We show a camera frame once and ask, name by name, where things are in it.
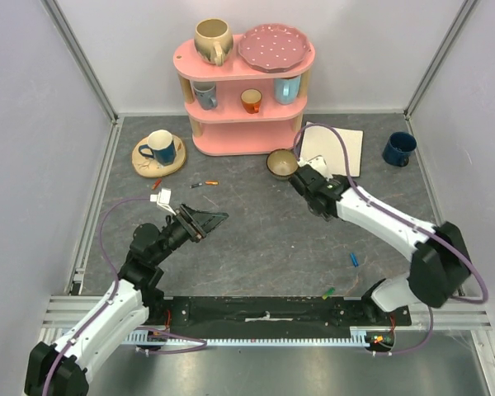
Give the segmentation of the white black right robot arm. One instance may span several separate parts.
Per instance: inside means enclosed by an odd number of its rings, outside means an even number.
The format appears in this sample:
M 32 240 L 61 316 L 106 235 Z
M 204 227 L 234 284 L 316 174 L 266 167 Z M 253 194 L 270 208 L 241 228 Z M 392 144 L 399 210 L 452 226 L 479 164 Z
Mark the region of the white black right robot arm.
M 469 259 L 463 235 L 451 222 L 437 226 L 414 219 L 352 186 L 346 177 L 327 179 L 309 165 L 298 167 L 290 184 L 315 215 L 357 225 L 408 259 L 407 275 L 381 280 L 363 296 L 361 314 L 367 323 L 381 324 L 405 305 L 440 308 L 470 277 L 471 270 L 458 258 Z

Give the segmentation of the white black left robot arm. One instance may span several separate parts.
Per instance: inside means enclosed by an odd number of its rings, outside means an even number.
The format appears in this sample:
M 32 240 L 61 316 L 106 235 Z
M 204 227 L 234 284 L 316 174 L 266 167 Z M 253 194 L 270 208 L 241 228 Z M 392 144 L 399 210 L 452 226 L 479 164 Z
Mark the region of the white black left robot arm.
M 158 228 L 139 225 L 123 266 L 99 302 L 57 341 L 39 342 L 30 352 L 26 395 L 85 395 L 93 376 L 138 326 L 164 315 L 160 263 L 182 244 L 198 243 L 227 218 L 224 212 L 180 205 Z

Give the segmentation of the brown ceramic bowl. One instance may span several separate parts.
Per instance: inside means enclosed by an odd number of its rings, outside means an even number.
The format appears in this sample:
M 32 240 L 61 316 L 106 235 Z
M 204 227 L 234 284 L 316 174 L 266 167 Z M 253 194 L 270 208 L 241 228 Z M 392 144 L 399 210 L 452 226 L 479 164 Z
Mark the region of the brown ceramic bowl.
M 298 167 L 299 165 L 295 155 L 289 149 L 276 149 L 269 153 L 266 158 L 267 170 L 278 180 L 288 180 Z

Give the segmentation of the white square plate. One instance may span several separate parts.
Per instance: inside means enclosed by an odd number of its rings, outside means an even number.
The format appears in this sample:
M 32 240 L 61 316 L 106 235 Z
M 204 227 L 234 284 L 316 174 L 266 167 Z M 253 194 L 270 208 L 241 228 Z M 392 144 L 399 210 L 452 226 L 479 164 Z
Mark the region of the white square plate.
M 361 175 L 361 154 L 364 132 L 336 128 L 346 147 L 351 177 Z M 346 175 L 346 165 L 342 146 L 337 136 L 326 127 L 309 127 L 303 135 L 300 145 L 300 157 L 309 161 L 321 156 L 333 175 Z

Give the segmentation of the red battery near plate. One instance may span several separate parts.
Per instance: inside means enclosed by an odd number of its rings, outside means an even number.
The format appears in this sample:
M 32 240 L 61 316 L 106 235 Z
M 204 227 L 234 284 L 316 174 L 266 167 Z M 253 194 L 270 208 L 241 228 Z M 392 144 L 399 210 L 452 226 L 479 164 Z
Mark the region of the red battery near plate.
M 156 190 L 161 182 L 162 182 L 161 178 L 157 179 L 157 181 L 152 185 L 151 190 L 152 191 Z

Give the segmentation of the round beige patterned plate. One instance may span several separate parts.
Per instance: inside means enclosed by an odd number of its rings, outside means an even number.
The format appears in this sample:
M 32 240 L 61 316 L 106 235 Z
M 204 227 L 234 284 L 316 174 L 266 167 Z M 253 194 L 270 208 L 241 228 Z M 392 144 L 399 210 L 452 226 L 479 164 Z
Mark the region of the round beige patterned plate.
M 141 177 L 154 178 L 165 177 L 177 172 L 186 162 L 186 145 L 176 135 L 173 136 L 176 149 L 176 157 L 173 164 L 163 166 L 155 159 L 146 158 L 139 152 L 139 146 L 147 143 L 147 138 L 143 138 L 134 147 L 131 154 L 131 162 L 134 170 Z

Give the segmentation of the dark blue mug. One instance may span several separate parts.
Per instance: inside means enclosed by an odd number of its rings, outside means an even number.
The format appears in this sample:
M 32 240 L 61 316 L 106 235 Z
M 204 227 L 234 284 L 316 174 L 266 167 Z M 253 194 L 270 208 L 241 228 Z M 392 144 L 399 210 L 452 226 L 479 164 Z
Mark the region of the dark blue mug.
M 412 135 L 402 131 L 395 132 L 389 136 L 382 158 L 391 166 L 406 167 L 416 148 L 417 141 Z

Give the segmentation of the green yellow battery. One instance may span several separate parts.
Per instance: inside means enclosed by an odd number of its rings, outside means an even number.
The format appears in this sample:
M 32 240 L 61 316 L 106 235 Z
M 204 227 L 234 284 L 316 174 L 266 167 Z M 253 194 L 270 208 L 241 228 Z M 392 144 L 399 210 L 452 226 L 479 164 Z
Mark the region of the green yellow battery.
M 330 289 L 328 289 L 327 291 L 325 291 L 322 294 L 322 299 L 327 299 L 328 297 L 332 296 L 334 292 L 335 292 L 335 289 L 333 287 L 331 287 Z

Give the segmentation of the light blue mug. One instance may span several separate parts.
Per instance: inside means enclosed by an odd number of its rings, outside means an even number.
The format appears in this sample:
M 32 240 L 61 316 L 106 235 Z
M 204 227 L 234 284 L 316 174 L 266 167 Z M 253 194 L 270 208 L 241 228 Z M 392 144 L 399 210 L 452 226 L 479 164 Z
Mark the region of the light blue mug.
M 298 96 L 301 76 L 276 78 L 274 80 L 274 97 L 281 105 L 289 105 Z

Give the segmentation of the pink three-tier shelf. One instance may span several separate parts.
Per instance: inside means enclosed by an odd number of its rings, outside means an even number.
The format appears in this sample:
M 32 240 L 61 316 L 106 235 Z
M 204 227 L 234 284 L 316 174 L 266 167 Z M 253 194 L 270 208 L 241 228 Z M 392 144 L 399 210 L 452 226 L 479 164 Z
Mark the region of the pink three-tier shelf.
M 288 149 L 302 125 L 315 48 L 310 45 L 302 62 L 291 70 L 264 73 L 251 68 L 238 54 L 241 39 L 240 34 L 234 36 L 233 53 L 221 67 L 206 63 L 192 40 L 174 51 L 192 140 L 206 155 L 255 155 Z M 288 105 L 280 104 L 274 96 L 274 80 L 296 76 L 300 77 L 297 97 Z M 216 108 L 203 109 L 194 82 L 215 84 Z

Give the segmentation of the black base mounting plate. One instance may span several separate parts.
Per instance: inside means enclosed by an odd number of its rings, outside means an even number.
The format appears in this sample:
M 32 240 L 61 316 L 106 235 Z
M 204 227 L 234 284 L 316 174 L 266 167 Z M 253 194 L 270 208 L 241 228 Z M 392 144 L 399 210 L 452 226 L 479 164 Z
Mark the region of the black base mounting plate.
M 147 320 L 148 324 L 171 326 L 198 323 L 233 322 L 251 320 L 292 319 L 300 322 L 333 321 L 344 327 L 395 325 L 408 327 L 412 319 L 407 306 L 386 313 L 375 308 L 369 300 L 329 296 L 281 297 L 218 297 L 175 296 L 158 303 Z

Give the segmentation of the small orange cup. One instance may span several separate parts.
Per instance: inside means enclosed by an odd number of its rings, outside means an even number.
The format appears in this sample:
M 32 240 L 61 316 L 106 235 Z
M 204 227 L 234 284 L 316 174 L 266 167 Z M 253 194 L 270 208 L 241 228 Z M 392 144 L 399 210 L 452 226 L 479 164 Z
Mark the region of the small orange cup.
M 262 93 L 259 90 L 255 88 L 246 89 L 242 92 L 240 99 L 243 109 L 248 114 L 257 114 L 260 111 Z

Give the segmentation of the grey blue mug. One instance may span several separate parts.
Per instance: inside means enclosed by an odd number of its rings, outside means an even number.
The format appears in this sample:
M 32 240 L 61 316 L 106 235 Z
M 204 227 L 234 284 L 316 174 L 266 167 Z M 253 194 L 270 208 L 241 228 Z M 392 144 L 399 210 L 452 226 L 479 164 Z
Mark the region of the grey blue mug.
M 210 111 L 218 106 L 215 82 L 193 82 L 192 87 L 203 110 Z

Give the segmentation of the pink polka dot plate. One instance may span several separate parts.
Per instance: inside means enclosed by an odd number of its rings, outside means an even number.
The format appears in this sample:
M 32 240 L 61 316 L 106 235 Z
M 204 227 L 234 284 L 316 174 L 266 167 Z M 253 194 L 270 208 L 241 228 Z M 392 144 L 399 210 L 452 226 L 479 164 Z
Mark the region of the pink polka dot plate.
M 264 73 L 287 72 L 301 64 L 310 52 L 310 42 L 302 31 L 279 23 L 255 26 L 238 42 L 243 61 Z

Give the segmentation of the beige ceramic mug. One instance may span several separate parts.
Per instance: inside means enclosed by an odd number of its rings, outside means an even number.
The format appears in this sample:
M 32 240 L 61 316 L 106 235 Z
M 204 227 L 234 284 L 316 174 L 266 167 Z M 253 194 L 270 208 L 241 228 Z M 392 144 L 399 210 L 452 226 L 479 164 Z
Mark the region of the beige ceramic mug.
M 223 66 L 234 47 L 229 24 L 219 18 L 199 22 L 195 28 L 194 46 L 205 62 Z

